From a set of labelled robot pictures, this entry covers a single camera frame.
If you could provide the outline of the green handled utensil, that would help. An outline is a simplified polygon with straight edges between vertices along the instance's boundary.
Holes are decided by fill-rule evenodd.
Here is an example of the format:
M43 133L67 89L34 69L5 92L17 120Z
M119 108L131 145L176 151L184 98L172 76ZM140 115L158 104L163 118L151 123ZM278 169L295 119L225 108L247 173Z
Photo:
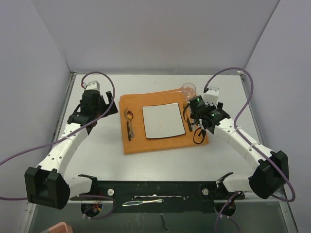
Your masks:
M183 101L183 116L185 116L186 117L186 120L187 120L187 124L188 124L188 128L189 128L189 131L190 132L192 132L193 131L193 129L192 129L192 124L191 124L191 122L190 122L190 118L189 118L189 116L188 116L188 112L187 112L187 102L186 101Z

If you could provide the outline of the clear plastic cup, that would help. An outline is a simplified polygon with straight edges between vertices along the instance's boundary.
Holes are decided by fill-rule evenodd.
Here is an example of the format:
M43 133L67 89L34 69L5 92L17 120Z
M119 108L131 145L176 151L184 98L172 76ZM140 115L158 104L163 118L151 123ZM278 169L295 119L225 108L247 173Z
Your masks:
M181 86L184 100L190 100L196 96L196 86L192 83L185 83Z

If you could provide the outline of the orange cloth placemat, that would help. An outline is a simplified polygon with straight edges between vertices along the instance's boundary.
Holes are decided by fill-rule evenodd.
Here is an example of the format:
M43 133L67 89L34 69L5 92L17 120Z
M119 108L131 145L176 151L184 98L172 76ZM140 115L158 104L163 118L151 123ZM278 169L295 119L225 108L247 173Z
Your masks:
M179 109L180 111L182 111L182 103L184 102L184 98L180 88L154 93L129 94L120 96L119 109L124 154L134 154L197 146L197 144L195 144L193 140L195 139L196 141L198 141L200 137L195 135L194 132L189 131L187 123L185 121L183 121L183 126L186 128L186 133L184 135L160 139L146 138L142 107L169 104L175 102L179 104ZM135 136L130 141L128 140L127 124L125 117L126 110L130 110L134 114L132 125Z

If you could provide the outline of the white square plate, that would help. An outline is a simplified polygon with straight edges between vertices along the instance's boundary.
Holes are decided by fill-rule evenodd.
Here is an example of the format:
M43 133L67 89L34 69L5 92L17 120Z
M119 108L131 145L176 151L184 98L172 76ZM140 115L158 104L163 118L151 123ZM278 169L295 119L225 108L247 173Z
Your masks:
M186 133L177 102L143 106L142 113L147 139L169 138Z

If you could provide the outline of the silver knife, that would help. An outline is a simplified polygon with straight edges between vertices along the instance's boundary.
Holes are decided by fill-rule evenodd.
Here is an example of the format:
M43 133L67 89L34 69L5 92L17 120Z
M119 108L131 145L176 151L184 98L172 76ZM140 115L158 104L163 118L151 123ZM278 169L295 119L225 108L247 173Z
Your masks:
M190 122L191 122L192 130L195 131L196 130L196 125L195 125L194 119L190 119Z

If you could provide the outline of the silver spoon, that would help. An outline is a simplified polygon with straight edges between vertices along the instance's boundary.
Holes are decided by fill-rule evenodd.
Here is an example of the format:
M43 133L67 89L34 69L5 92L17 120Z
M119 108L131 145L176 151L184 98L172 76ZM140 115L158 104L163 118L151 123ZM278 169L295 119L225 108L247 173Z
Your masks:
M131 138L134 138L134 137L135 137L135 133L134 133L134 128L133 128L132 120L129 120L129 126L130 126L130 135L131 135Z

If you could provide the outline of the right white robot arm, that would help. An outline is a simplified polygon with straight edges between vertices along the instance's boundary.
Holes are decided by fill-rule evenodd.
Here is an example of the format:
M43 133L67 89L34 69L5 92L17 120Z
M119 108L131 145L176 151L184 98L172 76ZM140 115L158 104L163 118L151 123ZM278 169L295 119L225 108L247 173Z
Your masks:
M201 96L187 103L190 117L202 132L218 136L237 151L251 166L253 174L229 174L221 178L216 193L225 199L233 192L253 192L262 199L272 196L289 180L288 157L274 152L235 126L233 118L220 102L217 106L204 103Z

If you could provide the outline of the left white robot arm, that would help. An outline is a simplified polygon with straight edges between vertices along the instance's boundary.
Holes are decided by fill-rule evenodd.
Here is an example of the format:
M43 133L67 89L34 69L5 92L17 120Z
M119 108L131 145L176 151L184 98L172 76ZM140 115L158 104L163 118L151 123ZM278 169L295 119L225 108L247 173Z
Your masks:
M79 195L92 200L99 193L98 179L79 174L65 179L64 174L80 144L89 136L102 117L118 112L113 93L106 92L108 103L97 89L85 90L80 103L69 116L60 141L36 166L25 174L27 200L55 209L63 209L67 202Z

